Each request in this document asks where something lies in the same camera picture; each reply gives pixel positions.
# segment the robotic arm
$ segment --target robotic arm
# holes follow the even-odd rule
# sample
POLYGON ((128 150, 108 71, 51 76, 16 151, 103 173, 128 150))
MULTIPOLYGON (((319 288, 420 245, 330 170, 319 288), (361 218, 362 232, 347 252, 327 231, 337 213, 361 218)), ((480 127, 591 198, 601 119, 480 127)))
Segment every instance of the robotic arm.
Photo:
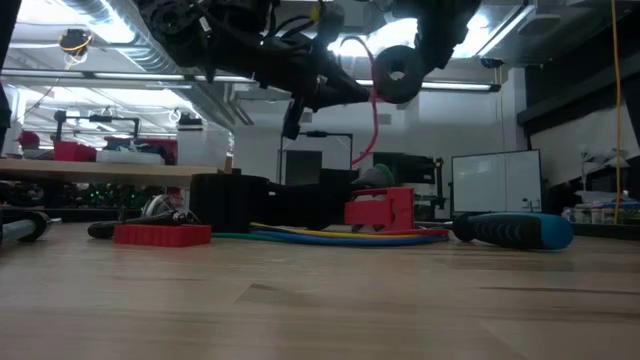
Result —
MULTIPOLYGON (((420 91, 422 79, 444 68, 453 48, 464 41, 467 23, 480 0, 374 0, 396 18, 418 20, 415 49, 394 46, 375 60, 379 96, 400 104, 420 91), (390 73, 401 71, 402 79, 390 73)), ((277 36, 273 10, 280 0, 136 0, 153 37, 182 67, 199 67, 210 82, 224 70, 292 94, 285 116, 284 136, 295 139, 304 108, 366 102, 367 88, 345 73, 327 46, 338 39, 344 9, 319 0, 303 26, 277 36), (300 31, 316 25, 310 39, 300 31)))

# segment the blue cable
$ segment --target blue cable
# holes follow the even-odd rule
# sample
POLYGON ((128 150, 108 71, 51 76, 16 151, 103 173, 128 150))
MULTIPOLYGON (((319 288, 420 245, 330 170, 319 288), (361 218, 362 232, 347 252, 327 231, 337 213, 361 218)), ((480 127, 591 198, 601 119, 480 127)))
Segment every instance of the blue cable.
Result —
POLYGON ((294 244, 305 245, 328 245, 328 246, 358 246, 358 247, 372 247, 372 246, 415 246, 423 244, 433 244, 448 240, 448 236, 435 235, 435 236, 419 236, 411 239, 381 239, 381 240, 369 240, 369 239, 341 239, 341 238, 323 238, 318 236, 290 234, 275 231, 252 231, 252 234, 270 236, 282 240, 287 240, 294 244))

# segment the ceiling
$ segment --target ceiling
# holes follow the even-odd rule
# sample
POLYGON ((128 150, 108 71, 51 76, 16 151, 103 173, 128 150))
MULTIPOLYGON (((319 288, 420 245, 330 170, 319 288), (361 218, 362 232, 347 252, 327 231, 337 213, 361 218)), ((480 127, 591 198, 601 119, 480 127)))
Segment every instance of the ceiling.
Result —
MULTIPOLYGON (((77 11, 61 5, 63 1, 23 0, 12 39, 12 48, 8 53, 4 67, 63 70, 69 66, 70 59, 58 48, 58 37, 68 28, 88 29, 91 27, 91 30, 97 34, 97 38, 89 48, 87 56, 82 59, 83 62, 73 65, 72 70, 136 73, 143 71, 139 64, 134 63, 130 56, 121 51, 121 48, 105 41, 108 37, 112 37, 108 39, 111 41, 126 40, 125 38, 129 35, 114 31, 96 31, 95 24, 88 24, 86 16, 83 17, 77 11)), ((122 4, 129 0, 100 1, 122 4)), ((367 34, 384 24, 384 19, 370 3, 353 0, 336 0, 336 2, 345 8, 346 32, 367 34)), ((531 7, 526 8, 523 1, 517 0, 483 1, 478 14, 468 25, 469 35, 465 42, 456 48, 454 59, 446 69, 436 70, 429 74, 428 80, 493 82, 495 71, 483 68, 479 64, 477 54, 483 49, 486 50, 485 47, 490 40, 495 39, 496 35, 512 23, 518 14, 520 14, 520 18, 517 26, 513 26, 501 41, 485 51, 487 57, 503 59, 508 66, 544 63, 586 41, 610 23, 607 7, 609 0, 540 0, 529 3, 531 7), (522 15, 525 9, 528 10, 526 14, 522 15), (547 28, 544 26, 542 28, 532 27, 536 31, 525 34, 522 26, 540 17, 552 18, 550 22, 545 23, 551 25, 548 25, 547 28)), ((284 0, 277 12, 278 19, 307 13, 313 4, 313 1, 284 0)), ((638 2, 618 1, 618 4, 620 4, 622 9, 620 13, 623 16, 625 11, 635 7, 638 2)), ((113 22, 118 25, 117 16, 119 15, 116 15, 115 12, 112 15, 113 22)), ((367 38, 367 41, 374 48, 374 51, 380 51, 384 47, 396 43, 411 43, 414 33, 415 22, 402 21, 378 29, 367 38)), ((146 46, 153 46, 151 39, 145 38, 144 40, 149 41, 146 46)), ((334 51, 339 51, 343 55, 343 63, 347 72, 358 79, 370 79, 369 64, 366 58, 362 57, 361 49, 356 45, 355 43, 346 43, 342 49, 334 45, 334 51)), ((205 86, 206 96, 221 96, 224 99, 218 103, 201 103, 193 101, 195 98, 188 96, 190 90, 182 91, 165 83, 149 81, 83 80, 74 82, 58 80, 56 82, 55 79, 7 77, 3 79, 3 83, 24 90, 22 93, 27 99, 27 108, 42 100, 41 106, 30 111, 29 115, 25 117, 24 123, 26 128, 40 132, 41 139, 44 140, 43 143, 49 141, 49 134, 55 129, 56 123, 52 120, 55 109, 66 109, 83 115, 89 112, 112 112, 115 116, 117 111, 117 115, 140 117, 143 133, 172 136, 176 131, 175 117, 178 112, 200 115, 210 123, 219 124, 230 130, 236 126, 244 126, 246 121, 241 122, 237 117, 229 117, 229 110, 224 109, 223 105, 228 105, 227 92, 229 89, 234 93, 233 97, 239 99, 240 110, 243 109, 248 114, 250 123, 256 125, 267 122, 272 124, 276 118, 281 120, 289 98, 287 93, 258 89, 252 84, 231 88, 206 88, 205 86)), ((330 121, 330 118, 332 117, 316 116, 316 119, 327 119, 323 121, 330 121)), ((362 123, 362 126, 370 126, 370 121, 362 123)), ((126 134, 133 129, 132 124, 124 121, 113 122, 108 127, 116 134, 126 134)), ((96 147, 103 146, 104 136, 111 133, 109 129, 93 128, 93 124, 84 123, 68 123, 64 125, 64 129, 65 132, 68 132, 65 133, 66 137, 73 137, 96 147)))

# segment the duct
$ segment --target duct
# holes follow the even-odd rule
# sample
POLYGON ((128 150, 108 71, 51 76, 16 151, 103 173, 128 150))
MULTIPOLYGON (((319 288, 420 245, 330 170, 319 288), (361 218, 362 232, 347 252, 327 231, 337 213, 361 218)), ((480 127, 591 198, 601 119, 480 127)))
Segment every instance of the duct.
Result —
MULTIPOLYGON (((184 72, 175 62, 154 42, 138 10, 130 0, 59 0, 78 13, 87 22, 91 31, 105 39, 112 38, 114 33, 133 34, 133 39, 127 44, 113 44, 122 46, 117 50, 137 64, 142 70, 150 73, 178 74, 184 72), (109 31, 105 25, 113 26, 109 31)), ((185 69, 197 73, 194 69, 185 69)), ((235 116, 219 97, 207 91, 208 84, 198 84, 189 90, 174 90, 193 103, 197 111, 218 125, 233 131, 235 116)))

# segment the workbench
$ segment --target workbench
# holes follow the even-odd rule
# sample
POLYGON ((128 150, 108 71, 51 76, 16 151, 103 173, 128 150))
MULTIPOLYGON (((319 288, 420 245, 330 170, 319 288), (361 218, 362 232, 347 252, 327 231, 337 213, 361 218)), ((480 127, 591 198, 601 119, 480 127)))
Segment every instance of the workbench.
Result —
POLYGON ((0 248, 0 359, 637 359, 640 242, 0 248))
POLYGON ((15 179, 29 178, 76 183, 112 183, 188 188, 192 175, 215 174, 217 172, 218 169, 216 168, 201 166, 0 159, 0 174, 3 176, 15 179))

